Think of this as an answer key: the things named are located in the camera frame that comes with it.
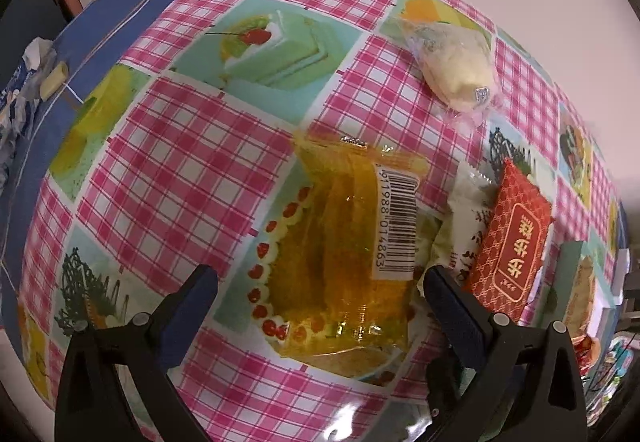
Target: blue gripper pad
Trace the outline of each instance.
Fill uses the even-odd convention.
[[[462,366],[480,372],[486,364],[482,330],[433,269],[424,275],[424,295]]]
[[[217,294],[218,274],[206,267],[160,334],[157,358],[164,371],[180,366]]]

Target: yellow snack package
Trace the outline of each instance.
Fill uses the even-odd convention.
[[[313,184],[310,219],[296,257],[302,272],[316,272],[304,279],[316,282],[323,300],[290,312],[281,355],[405,348],[415,192],[428,172],[427,161],[350,137],[335,141],[299,134],[294,145]]]

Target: barcode label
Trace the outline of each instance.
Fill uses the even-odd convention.
[[[415,265],[415,190],[419,180],[404,171],[376,165],[378,213],[373,279],[410,280]]]

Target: table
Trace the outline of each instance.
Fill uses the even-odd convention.
[[[554,203],[545,278],[562,242],[586,240],[610,285],[618,198],[571,101],[487,16],[462,0],[420,0],[485,34],[506,96],[504,115],[473,133],[445,127],[392,22],[408,1],[96,0],[60,35],[70,90],[44,105],[0,200],[2,314],[48,404],[73,321],[126,322],[209,263],[220,295],[170,377],[213,438],[388,440],[430,420],[424,370],[444,340],[419,306],[411,349],[355,378],[273,349],[283,319],[267,278],[310,184],[290,146],[299,128],[425,156],[418,203],[436,223],[460,161],[495,178],[492,146],[520,148]],[[274,50],[244,55],[247,44],[215,34],[264,18],[284,37]]]

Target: red wrapper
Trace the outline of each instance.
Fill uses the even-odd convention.
[[[485,308],[517,322],[540,269],[550,223],[549,201],[506,159],[494,216],[465,289]]]

